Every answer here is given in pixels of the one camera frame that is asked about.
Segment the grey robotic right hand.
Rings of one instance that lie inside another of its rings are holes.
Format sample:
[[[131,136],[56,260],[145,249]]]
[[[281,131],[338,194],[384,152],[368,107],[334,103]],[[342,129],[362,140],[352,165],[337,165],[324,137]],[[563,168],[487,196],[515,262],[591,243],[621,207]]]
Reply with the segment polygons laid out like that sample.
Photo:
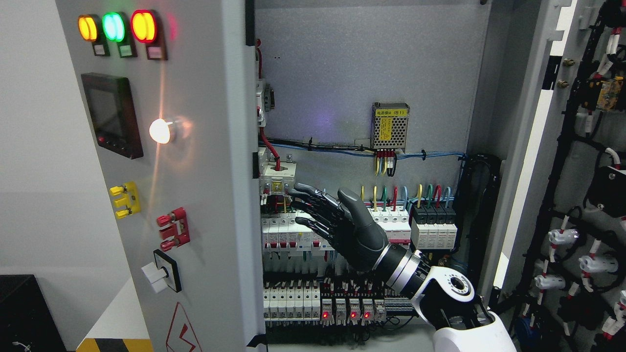
[[[334,198],[304,183],[296,183],[288,194],[297,198],[291,203],[294,208],[311,216],[297,217],[296,223],[326,239],[355,269],[374,269],[388,240],[358,194],[340,188]]]

